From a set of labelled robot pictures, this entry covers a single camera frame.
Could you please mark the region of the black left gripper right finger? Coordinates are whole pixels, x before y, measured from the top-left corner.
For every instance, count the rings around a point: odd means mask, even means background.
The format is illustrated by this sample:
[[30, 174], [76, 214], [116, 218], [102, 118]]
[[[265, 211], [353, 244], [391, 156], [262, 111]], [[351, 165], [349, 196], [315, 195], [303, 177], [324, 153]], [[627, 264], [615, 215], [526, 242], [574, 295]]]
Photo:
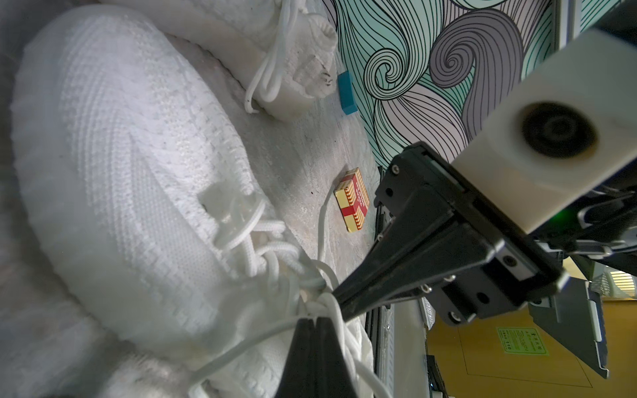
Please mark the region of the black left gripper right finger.
[[315, 396], [318, 398], [357, 397], [336, 330], [329, 318], [317, 319], [315, 343]]

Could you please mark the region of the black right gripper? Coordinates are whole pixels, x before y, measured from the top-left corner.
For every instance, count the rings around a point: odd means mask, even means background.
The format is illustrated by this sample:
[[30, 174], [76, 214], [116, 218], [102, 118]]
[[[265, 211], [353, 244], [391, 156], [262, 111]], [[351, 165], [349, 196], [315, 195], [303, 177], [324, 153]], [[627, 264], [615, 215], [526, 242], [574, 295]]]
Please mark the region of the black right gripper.
[[425, 298], [446, 323], [540, 303], [567, 273], [426, 144], [388, 166], [376, 199], [393, 217], [363, 263], [336, 288], [343, 318]]

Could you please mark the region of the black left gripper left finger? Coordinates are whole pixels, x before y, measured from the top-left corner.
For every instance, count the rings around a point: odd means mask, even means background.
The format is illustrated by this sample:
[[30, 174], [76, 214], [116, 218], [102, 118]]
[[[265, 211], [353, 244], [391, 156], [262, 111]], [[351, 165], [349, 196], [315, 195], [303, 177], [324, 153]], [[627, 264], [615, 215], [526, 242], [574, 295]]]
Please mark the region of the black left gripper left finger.
[[315, 322], [298, 321], [280, 379], [276, 398], [310, 398], [315, 396], [315, 347], [311, 342]]

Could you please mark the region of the white knit shoe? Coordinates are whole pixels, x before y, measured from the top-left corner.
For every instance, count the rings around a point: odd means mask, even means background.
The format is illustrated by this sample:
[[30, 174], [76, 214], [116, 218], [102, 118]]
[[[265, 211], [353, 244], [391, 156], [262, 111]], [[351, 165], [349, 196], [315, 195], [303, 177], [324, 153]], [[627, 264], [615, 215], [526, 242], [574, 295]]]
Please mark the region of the white knit shoe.
[[74, 8], [27, 44], [13, 90], [28, 221], [71, 293], [192, 372], [187, 393], [275, 397], [298, 321], [329, 318], [357, 397], [388, 397], [338, 279], [260, 188], [240, 135], [143, 14]]
[[338, 35], [304, 1], [120, 0], [162, 32], [210, 51], [258, 104], [281, 121], [302, 116], [336, 89]]

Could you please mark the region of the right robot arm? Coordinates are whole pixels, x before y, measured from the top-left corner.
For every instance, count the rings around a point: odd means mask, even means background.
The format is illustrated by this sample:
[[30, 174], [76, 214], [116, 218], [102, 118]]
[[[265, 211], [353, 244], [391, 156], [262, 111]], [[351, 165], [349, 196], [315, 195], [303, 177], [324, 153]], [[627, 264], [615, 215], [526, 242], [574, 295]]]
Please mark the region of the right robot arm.
[[550, 56], [454, 161], [406, 147], [375, 198], [391, 223], [334, 291], [345, 320], [426, 298], [449, 324], [558, 294], [556, 252], [636, 248], [636, 4]]

